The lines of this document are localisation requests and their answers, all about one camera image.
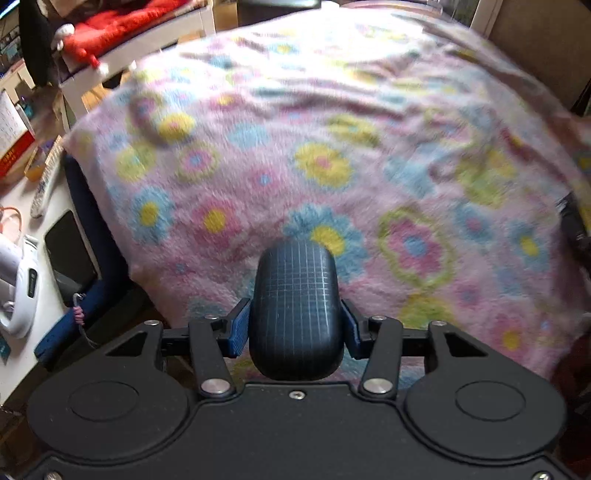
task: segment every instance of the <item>white remote control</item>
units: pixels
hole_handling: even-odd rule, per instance
[[[49,198],[51,197],[51,191],[56,185],[57,176],[60,172],[61,155],[64,151],[64,147],[61,146],[61,136],[57,136],[56,141],[49,153],[47,154],[47,160],[45,162],[45,170],[39,180],[39,185],[33,202],[31,204],[31,217],[39,218],[47,210],[49,204]]]

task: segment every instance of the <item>blue strap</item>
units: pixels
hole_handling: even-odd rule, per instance
[[[128,275],[127,262],[100,214],[80,166],[69,155],[65,155],[63,165],[80,225],[90,243],[102,276],[101,280],[93,283],[86,292],[86,297],[80,302],[85,313],[85,323],[92,325],[99,315],[123,297],[132,283]],[[76,339],[78,335],[74,314],[70,309],[39,342],[35,348],[35,356],[42,364],[49,365],[67,347],[66,342]]]

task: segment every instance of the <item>black phone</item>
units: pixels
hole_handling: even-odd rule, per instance
[[[74,293],[86,292],[97,275],[71,210],[45,234],[45,246],[61,298],[72,307]]]

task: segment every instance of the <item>red cushion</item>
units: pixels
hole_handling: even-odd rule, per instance
[[[64,39],[64,52],[81,63],[97,68],[97,57],[119,45],[138,30],[163,15],[186,4],[189,0],[151,0],[145,7],[107,10],[76,25],[73,35]]]

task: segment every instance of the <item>calendar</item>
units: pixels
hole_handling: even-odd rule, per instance
[[[3,91],[0,93],[0,177],[6,175],[34,141],[33,134]]]

